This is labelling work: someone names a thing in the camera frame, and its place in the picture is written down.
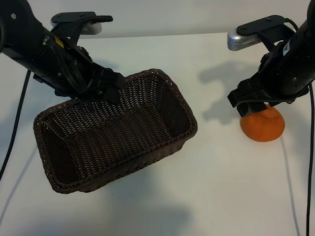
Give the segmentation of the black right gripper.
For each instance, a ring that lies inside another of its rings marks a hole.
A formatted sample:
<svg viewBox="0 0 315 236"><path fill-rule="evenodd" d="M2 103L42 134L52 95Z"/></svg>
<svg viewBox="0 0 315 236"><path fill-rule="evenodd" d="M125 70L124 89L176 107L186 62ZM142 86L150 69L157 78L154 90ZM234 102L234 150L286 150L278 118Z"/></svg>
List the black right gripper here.
<svg viewBox="0 0 315 236"><path fill-rule="evenodd" d="M227 96L241 117L267 109L264 102L292 103L308 92L315 79L315 44L305 38L292 38L272 44L261 60L258 72L241 81Z"/></svg>

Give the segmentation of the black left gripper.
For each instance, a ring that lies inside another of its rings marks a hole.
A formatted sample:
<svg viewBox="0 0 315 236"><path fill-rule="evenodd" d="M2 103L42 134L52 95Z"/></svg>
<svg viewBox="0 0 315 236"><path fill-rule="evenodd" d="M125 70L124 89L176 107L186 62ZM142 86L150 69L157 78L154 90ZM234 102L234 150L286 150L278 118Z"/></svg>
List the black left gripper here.
<svg viewBox="0 0 315 236"><path fill-rule="evenodd" d="M103 99L114 105L120 102L125 77L110 68L94 63L85 49L68 38L59 39L49 31L36 35L33 51L34 73L55 90L57 96L83 100Z"/></svg>

